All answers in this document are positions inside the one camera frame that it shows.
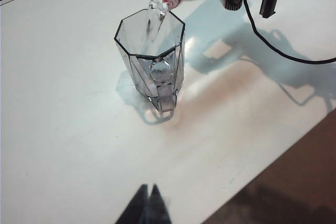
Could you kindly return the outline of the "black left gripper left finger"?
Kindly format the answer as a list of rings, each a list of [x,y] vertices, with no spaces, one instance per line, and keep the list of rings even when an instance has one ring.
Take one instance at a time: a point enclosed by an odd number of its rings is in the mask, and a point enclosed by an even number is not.
[[[117,219],[115,224],[145,223],[145,209],[148,203],[148,186],[142,184]]]

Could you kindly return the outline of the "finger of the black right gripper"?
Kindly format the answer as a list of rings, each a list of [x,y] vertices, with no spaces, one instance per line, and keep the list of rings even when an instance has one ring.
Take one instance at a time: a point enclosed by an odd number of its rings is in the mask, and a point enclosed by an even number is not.
[[[269,18],[273,14],[275,14],[275,7],[276,7],[277,0],[262,0],[261,7],[260,7],[260,15],[263,18]]]

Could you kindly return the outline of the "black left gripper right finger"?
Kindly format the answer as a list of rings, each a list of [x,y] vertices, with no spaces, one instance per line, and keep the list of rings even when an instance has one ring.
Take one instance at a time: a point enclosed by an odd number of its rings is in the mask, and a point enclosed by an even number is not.
[[[163,200],[159,188],[156,184],[153,185],[151,194],[148,199],[146,208],[146,222],[157,224],[171,224],[171,218],[165,201]]]

